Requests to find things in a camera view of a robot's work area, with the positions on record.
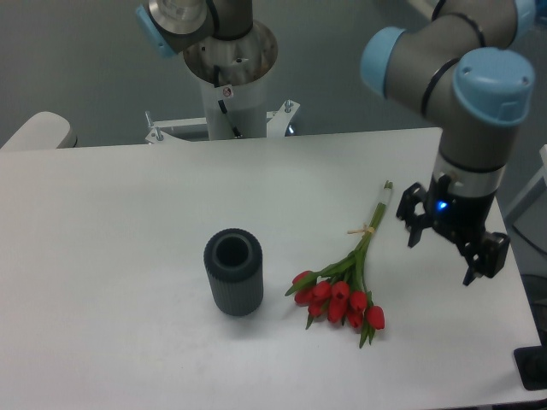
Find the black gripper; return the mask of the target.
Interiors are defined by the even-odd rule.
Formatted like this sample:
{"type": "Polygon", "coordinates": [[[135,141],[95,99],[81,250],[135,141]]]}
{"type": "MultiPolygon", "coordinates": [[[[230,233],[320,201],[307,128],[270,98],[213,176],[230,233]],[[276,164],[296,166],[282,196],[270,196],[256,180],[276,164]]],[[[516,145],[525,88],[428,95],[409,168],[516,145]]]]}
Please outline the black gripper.
{"type": "Polygon", "coordinates": [[[510,240],[507,234],[485,229],[493,193],[458,196],[449,192],[451,182],[448,176],[432,177],[428,192],[420,183],[412,184],[403,192],[396,216],[409,233],[409,248],[418,244],[422,232],[429,228],[455,244],[468,264],[462,283],[469,286],[476,278],[494,278],[503,269],[510,240]],[[426,211],[417,214],[418,205],[425,205],[426,211]]]}

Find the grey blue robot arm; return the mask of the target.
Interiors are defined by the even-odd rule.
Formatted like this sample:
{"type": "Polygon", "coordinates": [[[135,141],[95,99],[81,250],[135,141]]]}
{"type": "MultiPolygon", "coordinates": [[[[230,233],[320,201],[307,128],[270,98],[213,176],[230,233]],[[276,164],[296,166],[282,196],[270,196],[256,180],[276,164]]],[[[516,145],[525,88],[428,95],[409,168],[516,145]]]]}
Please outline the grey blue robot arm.
{"type": "MultiPolygon", "coordinates": [[[[414,184],[397,217],[409,244],[431,228],[465,258],[465,282],[502,268],[507,236],[485,229],[518,129],[529,110],[532,65],[510,45],[532,26],[535,1],[440,1],[415,33],[377,32],[361,57],[372,91],[420,114],[442,131],[428,188],[414,184]]],[[[272,32],[249,1],[149,1],[139,25],[166,57],[182,55],[199,81],[210,139],[282,137],[294,114],[273,118],[264,80],[278,56],[272,32]]]]}

